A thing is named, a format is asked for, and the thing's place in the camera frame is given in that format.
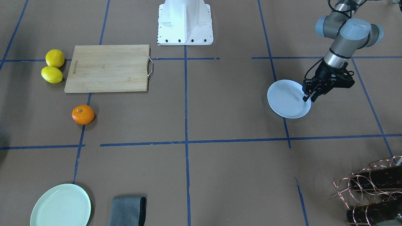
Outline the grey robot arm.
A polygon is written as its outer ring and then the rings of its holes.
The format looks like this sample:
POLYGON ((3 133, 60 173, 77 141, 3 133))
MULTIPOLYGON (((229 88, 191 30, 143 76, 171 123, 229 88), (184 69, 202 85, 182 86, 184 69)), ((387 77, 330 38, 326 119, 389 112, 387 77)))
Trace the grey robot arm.
POLYGON ((348 60, 356 50, 379 43, 384 36, 381 26, 355 18, 364 0, 339 0, 328 4, 331 13, 318 19, 315 30, 318 35, 333 40, 328 52, 317 61, 312 78, 303 79, 303 101, 312 101, 333 88, 351 88, 354 72, 347 70, 348 60))

